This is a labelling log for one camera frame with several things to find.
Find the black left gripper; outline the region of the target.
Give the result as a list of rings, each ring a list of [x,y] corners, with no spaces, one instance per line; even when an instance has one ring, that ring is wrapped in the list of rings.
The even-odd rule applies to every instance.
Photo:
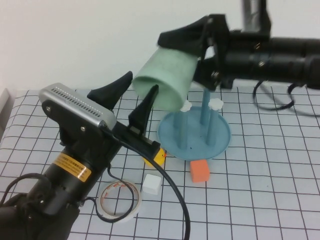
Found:
[[[133,80],[133,73],[128,71],[116,81],[93,89],[87,98],[113,110],[121,96],[127,91]],[[83,122],[63,122],[59,124],[60,140],[63,153],[90,166],[109,166],[121,147],[126,147],[143,157],[153,158],[160,149],[160,144],[148,140],[145,135],[149,116],[159,93],[159,86],[154,85],[142,102],[129,114],[129,128],[117,122],[113,129],[105,124],[100,126]]]

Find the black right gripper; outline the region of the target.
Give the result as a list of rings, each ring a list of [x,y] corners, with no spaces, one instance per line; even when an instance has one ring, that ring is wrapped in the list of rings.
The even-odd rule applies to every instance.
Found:
[[[212,47],[214,55],[198,60],[193,81],[210,91],[232,89],[234,77],[227,73],[226,55],[230,30],[224,14],[210,14],[174,30],[162,32],[157,45],[200,57]]]

